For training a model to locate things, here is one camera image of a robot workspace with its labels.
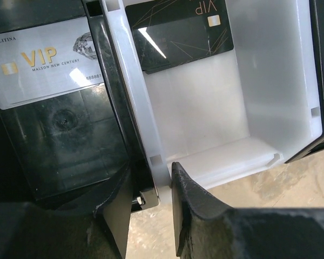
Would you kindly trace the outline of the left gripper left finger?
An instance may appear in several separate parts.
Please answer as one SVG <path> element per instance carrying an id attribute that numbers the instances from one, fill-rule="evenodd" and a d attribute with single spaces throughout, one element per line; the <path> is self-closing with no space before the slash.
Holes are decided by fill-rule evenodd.
<path id="1" fill-rule="evenodd" d="M 125 258 L 131 166 L 56 210 L 0 203 L 0 258 Z"/>

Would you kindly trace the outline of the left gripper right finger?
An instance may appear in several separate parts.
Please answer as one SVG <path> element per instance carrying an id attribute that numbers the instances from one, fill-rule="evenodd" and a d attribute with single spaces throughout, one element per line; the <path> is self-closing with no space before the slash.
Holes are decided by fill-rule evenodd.
<path id="1" fill-rule="evenodd" d="M 324 258 L 324 208 L 234 208 L 172 164 L 180 258 Z"/>

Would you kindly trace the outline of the black white sorting tray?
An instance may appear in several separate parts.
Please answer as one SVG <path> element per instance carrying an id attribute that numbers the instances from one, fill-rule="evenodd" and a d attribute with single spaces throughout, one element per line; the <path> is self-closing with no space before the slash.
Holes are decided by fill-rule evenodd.
<path id="1" fill-rule="evenodd" d="M 0 34 L 85 17 L 103 83 L 0 109 L 0 201 L 57 208 L 129 163 L 133 209 L 324 149 L 324 1 L 225 1 L 234 48 L 156 73 L 125 13 L 147 1 L 0 1 Z"/>

